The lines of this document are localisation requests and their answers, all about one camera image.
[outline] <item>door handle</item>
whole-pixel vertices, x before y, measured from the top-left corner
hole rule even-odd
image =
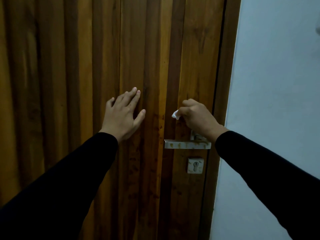
[[[166,149],[210,149],[211,142],[191,131],[190,140],[164,140]]]

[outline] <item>light blue wall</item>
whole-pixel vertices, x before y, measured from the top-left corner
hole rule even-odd
[[[319,13],[320,0],[242,0],[226,117],[227,128],[318,178]],[[223,160],[211,239],[290,239]]]

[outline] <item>black shirt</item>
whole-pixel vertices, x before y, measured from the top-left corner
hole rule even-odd
[[[293,239],[319,237],[320,180],[233,131],[215,147]],[[76,239],[117,149],[98,133],[59,161],[3,206],[0,238]]]

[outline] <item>door frame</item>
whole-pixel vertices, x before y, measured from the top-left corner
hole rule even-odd
[[[221,27],[218,69],[212,114],[224,125],[229,97],[231,72],[236,45],[241,0],[225,0]],[[208,153],[205,172],[198,240],[210,238],[220,157],[214,146]]]

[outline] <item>white tissue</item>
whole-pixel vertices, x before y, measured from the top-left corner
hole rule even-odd
[[[175,112],[172,114],[172,117],[178,120],[178,119],[180,118],[180,116],[177,116],[177,112],[178,112],[178,110],[175,111]]]

